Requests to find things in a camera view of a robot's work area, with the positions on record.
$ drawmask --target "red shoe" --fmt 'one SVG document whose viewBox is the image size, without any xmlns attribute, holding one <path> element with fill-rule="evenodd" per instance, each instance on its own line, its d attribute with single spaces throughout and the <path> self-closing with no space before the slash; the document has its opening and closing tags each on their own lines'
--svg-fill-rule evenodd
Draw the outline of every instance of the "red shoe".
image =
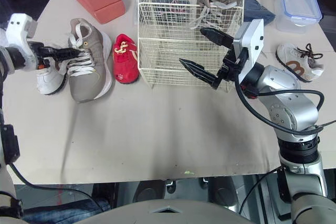
<svg viewBox="0 0 336 224">
<path fill-rule="evenodd" d="M 135 82 L 139 77 L 137 47 L 134 41 L 120 34 L 113 45 L 113 74 L 123 84 Z"/>
</svg>

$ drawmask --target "white table surface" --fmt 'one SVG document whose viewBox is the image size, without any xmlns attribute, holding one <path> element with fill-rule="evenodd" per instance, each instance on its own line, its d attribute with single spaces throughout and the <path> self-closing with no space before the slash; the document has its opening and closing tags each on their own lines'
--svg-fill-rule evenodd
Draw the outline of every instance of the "white table surface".
<svg viewBox="0 0 336 224">
<path fill-rule="evenodd" d="M 50 0 L 39 18 L 35 41 L 65 46 L 72 18 L 82 17 L 112 40 L 125 33 L 136 41 L 137 0 L 123 0 L 126 14 L 100 25 L 76 0 Z M 273 0 L 259 0 L 270 10 Z M 319 25 L 304 35 L 265 28 L 265 56 L 259 62 L 281 67 L 274 50 L 281 42 L 312 43 L 323 52 L 322 77 L 302 88 L 325 94 L 319 123 L 334 119 L 332 90 L 335 53 Z M 257 101 L 251 104 L 267 116 Z M 73 102 L 69 85 L 59 94 L 36 90 L 36 73 L 18 71 L 4 85 L 6 123 L 14 126 L 21 157 L 16 166 L 32 183 L 103 183 L 215 175 L 264 173 L 279 165 L 273 129 L 254 118 L 230 93 L 180 86 L 149 88 L 140 79 L 116 83 L 93 102 Z M 321 134 L 324 168 L 336 167 L 336 126 Z M 20 183 L 13 175 L 15 183 Z"/>
</svg>

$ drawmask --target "robotic arm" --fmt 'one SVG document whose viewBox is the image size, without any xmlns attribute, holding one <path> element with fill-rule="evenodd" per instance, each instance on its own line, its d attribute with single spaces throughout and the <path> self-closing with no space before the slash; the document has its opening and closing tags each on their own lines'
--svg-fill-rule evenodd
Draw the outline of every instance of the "robotic arm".
<svg viewBox="0 0 336 224">
<path fill-rule="evenodd" d="M 245 107 L 275 128 L 281 163 L 278 169 L 279 192 L 282 200 L 292 204 L 293 223 L 334 223 L 336 205 L 326 198 L 322 158 L 317 150 L 318 132 L 323 127 L 315 124 L 324 101 L 323 94 L 300 90 L 300 84 L 291 73 L 256 62 L 264 40 L 262 19 L 243 23 L 235 38 L 214 28 L 201 28 L 201 33 L 217 45 L 229 48 L 222 67 L 215 76 L 192 61 L 180 59 L 182 65 L 214 89 L 218 88 L 221 80 L 235 82 L 237 94 Z M 318 106 L 304 93 L 318 94 Z M 244 94 L 249 98 L 259 98 L 271 120 L 258 114 Z"/>
</svg>

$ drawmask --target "white wire basket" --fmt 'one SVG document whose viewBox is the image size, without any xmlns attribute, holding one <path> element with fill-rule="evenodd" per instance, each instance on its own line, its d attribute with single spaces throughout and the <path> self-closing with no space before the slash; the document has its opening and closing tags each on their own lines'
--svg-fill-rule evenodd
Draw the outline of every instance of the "white wire basket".
<svg viewBox="0 0 336 224">
<path fill-rule="evenodd" d="M 138 67 L 144 80 L 150 86 L 209 87 L 192 76 L 179 58 L 217 74 L 227 48 L 210 42 L 199 30 L 215 27 L 234 36 L 243 23 L 243 3 L 225 10 L 218 6 L 206 10 L 196 0 L 138 0 Z M 223 81 L 219 88 L 228 92 L 232 86 Z"/>
</svg>

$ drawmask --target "denim cloth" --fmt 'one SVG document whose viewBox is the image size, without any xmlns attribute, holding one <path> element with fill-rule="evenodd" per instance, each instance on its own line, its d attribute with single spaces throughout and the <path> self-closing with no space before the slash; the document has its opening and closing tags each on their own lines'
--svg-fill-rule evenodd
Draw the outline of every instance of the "denim cloth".
<svg viewBox="0 0 336 224">
<path fill-rule="evenodd" d="M 98 199 L 96 201 L 104 211 L 111 209 L 106 199 Z M 26 209 L 22 219 L 31 224 L 68 224 L 84 220 L 100 213 L 101 210 L 96 204 L 89 199 L 85 199 L 59 206 Z"/>
<path fill-rule="evenodd" d="M 271 23 L 275 15 L 259 4 L 256 0 L 244 1 L 244 22 L 251 22 L 253 19 L 264 19 L 264 26 Z"/>
</svg>

